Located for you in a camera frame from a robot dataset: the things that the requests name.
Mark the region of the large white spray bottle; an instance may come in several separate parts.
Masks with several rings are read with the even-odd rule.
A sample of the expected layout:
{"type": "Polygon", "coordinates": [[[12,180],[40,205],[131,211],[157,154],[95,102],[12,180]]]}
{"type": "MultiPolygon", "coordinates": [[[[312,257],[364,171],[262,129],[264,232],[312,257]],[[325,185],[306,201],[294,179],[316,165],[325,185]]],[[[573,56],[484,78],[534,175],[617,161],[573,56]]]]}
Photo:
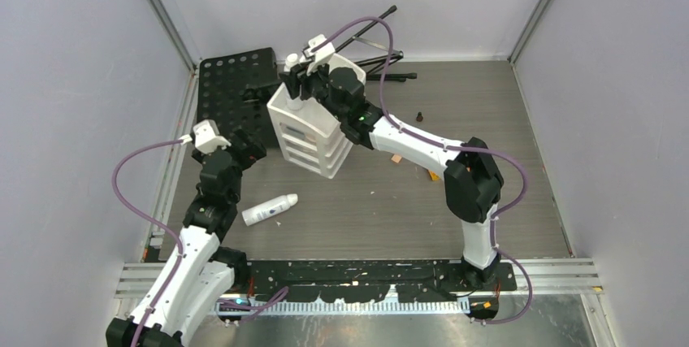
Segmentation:
{"type": "Polygon", "coordinates": [[[243,210],[242,219],[246,226],[252,226],[289,210],[295,206],[298,201],[299,197],[296,193],[281,195],[247,210],[243,210]]]}

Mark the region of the white plastic drawer organizer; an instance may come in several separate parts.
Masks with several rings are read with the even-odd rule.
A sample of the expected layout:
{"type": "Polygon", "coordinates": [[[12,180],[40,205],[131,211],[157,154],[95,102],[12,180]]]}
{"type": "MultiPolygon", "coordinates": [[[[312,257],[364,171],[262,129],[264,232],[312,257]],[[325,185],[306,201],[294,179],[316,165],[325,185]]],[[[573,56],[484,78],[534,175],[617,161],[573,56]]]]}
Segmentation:
{"type": "MultiPolygon", "coordinates": [[[[326,63],[331,67],[351,67],[357,78],[366,82],[366,73],[354,62],[334,54],[326,63]]],[[[282,155],[290,163],[331,179],[340,170],[353,147],[344,128],[354,116],[337,119],[313,98],[299,111],[287,106],[288,91],[282,82],[267,103],[273,129],[282,155]]]]}

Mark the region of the small white bottle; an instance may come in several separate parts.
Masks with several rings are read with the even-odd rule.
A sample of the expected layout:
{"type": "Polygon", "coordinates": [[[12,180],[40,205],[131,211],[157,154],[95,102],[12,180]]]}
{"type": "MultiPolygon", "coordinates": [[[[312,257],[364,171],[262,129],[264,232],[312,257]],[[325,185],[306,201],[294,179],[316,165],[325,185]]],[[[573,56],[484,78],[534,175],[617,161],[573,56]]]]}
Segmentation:
{"type": "Polygon", "coordinates": [[[300,55],[292,53],[287,56],[284,63],[285,86],[288,91],[287,106],[292,111],[299,111],[303,107],[301,100],[302,77],[306,73],[306,68],[300,62],[300,55]]]}

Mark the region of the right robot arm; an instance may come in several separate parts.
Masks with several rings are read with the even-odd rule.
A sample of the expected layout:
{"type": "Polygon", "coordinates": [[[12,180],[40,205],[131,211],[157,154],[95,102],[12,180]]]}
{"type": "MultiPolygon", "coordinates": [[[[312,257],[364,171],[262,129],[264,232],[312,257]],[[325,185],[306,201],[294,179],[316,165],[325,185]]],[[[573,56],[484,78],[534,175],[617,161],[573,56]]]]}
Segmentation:
{"type": "Polygon", "coordinates": [[[288,113],[313,127],[331,119],[350,145],[397,154],[439,175],[448,209],[461,220],[466,284],[484,290],[501,261],[493,229],[504,178],[487,145],[477,137],[452,140],[405,124],[365,93],[356,64],[287,62],[280,75],[288,113]]]}

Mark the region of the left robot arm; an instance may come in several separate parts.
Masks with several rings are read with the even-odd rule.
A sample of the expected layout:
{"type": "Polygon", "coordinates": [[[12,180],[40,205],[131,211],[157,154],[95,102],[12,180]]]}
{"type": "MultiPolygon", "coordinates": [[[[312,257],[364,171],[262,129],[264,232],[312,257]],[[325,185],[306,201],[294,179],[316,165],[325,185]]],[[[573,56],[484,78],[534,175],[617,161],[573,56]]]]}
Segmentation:
{"type": "Polygon", "coordinates": [[[260,140],[242,131],[214,148],[195,148],[197,194],[175,250],[132,313],[111,320],[107,345],[186,346],[222,294],[248,286],[245,253],[221,242],[237,216],[243,172],[266,154],[260,140]]]}

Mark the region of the black music stand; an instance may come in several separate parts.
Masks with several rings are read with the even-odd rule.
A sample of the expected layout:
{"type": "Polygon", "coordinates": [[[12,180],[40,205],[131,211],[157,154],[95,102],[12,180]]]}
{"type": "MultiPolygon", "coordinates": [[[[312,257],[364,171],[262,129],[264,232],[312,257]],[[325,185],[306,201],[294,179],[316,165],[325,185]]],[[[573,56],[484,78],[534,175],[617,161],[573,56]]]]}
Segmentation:
{"type": "Polygon", "coordinates": [[[198,122],[214,120],[221,135],[238,146],[245,140],[237,136],[247,136],[253,161],[279,148],[267,103],[283,78],[271,47],[205,59],[200,72],[198,122]]]}

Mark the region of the yellow red toy block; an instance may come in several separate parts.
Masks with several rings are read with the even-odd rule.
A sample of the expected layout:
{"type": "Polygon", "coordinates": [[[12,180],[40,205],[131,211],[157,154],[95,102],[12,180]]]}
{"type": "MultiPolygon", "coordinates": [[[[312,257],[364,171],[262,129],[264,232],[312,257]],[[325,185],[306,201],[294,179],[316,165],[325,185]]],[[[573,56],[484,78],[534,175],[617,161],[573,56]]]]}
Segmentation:
{"type": "Polygon", "coordinates": [[[430,176],[431,181],[441,180],[441,178],[436,173],[434,173],[433,171],[428,170],[427,172],[428,172],[428,175],[430,176]]]}

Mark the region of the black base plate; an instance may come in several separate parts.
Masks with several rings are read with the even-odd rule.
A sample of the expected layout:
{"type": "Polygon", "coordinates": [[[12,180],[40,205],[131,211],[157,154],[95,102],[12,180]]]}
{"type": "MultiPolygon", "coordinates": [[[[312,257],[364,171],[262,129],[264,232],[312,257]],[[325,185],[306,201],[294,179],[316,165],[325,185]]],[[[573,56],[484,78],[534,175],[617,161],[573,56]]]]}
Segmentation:
{"type": "Polygon", "coordinates": [[[262,260],[249,262],[227,292],[265,301],[287,287],[287,302],[381,302],[396,294],[403,303],[415,303],[517,289],[509,263],[501,263],[488,282],[467,271],[460,260],[262,260]]]}

